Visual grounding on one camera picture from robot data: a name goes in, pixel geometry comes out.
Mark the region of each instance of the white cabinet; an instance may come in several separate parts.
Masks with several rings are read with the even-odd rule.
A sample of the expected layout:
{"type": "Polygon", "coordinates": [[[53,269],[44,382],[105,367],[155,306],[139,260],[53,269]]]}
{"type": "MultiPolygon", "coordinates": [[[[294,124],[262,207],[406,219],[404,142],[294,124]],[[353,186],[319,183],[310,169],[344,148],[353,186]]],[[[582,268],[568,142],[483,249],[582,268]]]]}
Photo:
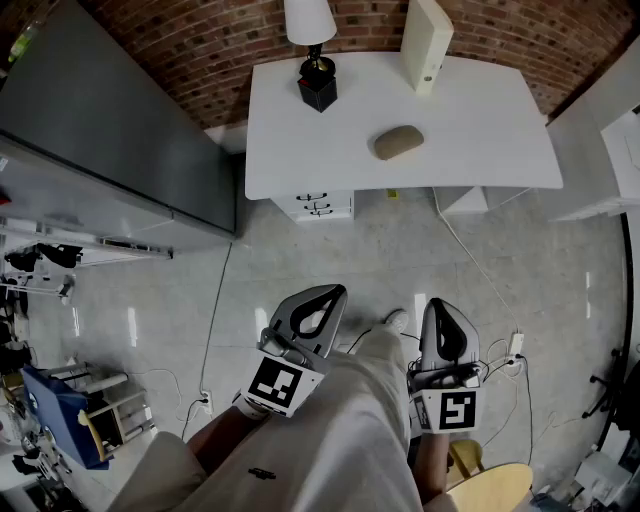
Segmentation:
{"type": "Polygon", "coordinates": [[[300,224],[353,218],[353,191],[304,192],[274,197],[272,200],[293,221],[300,224]]]}

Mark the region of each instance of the gray refrigerator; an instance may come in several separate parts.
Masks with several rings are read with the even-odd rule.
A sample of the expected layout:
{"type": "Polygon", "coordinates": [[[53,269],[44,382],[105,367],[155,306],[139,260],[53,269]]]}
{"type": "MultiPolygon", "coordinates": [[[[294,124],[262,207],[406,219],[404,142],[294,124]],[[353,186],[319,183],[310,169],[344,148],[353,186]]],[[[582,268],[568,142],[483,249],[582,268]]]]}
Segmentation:
{"type": "Polygon", "coordinates": [[[0,217],[174,250],[236,231],[229,155],[64,0],[0,90],[0,217]]]}

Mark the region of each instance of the wooden stool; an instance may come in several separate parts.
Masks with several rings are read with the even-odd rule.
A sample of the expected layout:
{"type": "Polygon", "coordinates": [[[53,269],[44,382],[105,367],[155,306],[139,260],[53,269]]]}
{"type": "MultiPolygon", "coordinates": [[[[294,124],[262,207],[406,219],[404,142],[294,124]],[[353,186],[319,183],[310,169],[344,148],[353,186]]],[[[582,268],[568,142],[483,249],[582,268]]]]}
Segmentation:
{"type": "Polygon", "coordinates": [[[449,445],[449,455],[453,459],[453,466],[447,473],[447,485],[451,487],[460,480],[471,478],[471,474],[478,469],[484,471],[482,465],[482,447],[472,439],[454,441],[449,445]]]}
{"type": "Polygon", "coordinates": [[[512,512],[529,492],[533,471],[504,464],[481,471],[447,491],[458,512],[512,512]]]}

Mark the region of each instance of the power strip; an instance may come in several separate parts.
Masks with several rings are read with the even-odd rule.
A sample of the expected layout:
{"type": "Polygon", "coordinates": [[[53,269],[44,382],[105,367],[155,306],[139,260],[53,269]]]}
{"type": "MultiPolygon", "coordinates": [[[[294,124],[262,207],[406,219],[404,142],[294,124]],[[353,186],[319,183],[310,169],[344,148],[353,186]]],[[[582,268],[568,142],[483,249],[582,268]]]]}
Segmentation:
{"type": "Polygon", "coordinates": [[[207,399],[207,403],[206,404],[202,404],[202,409],[209,416],[213,417],[213,402],[211,401],[211,391],[203,391],[202,394],[205,395],[205,397],[207,399]]]}
{"type": "Polygon", "coordinates": [[[520,360],[516,359],[516,356],[522,354],[522,346],[524,345],[524,334],[521,332],[515,332],[511,336],[511,343],[509,344],[509,354],[506,359],[510,359],[513,363],[508,364],[509,367],[518,366],[520,360]]]}

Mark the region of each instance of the drawer handle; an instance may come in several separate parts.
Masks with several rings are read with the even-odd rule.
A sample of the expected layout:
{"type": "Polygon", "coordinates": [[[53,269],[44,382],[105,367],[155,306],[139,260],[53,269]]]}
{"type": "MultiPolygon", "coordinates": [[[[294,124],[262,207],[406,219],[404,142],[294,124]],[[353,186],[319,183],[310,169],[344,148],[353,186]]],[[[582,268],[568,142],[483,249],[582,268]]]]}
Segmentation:
{"type": "Polygon", "coordinates": [[[322,215],[329,215],[330,213],[333,213],[333,210],[329,210],[328,212],[309,212],[309,215],[317,215],[318,217],[321,217],[322,215]]]}
{"type": "Polygon", "coordinates": [[[305,206],[304,209],[305,210],[314,210],[314,211],[318,211],[318,210],[326,210],[327,208],[331,207],[331,205],[329,203],[327,203],[326,206],[318,206],[316,203],[313,203],[313,208],[309,207],[309,206],[305,206]]]}
{"type": "Polygon", "coordinates": [[[325,197],[327,197],[327,194],[322,194],[320,197],[313,197],[310,194],[307,194],[306,196],[296,196],[296,199],[298,201],[316,201],[318,199],[324,199],[325,197]]]}

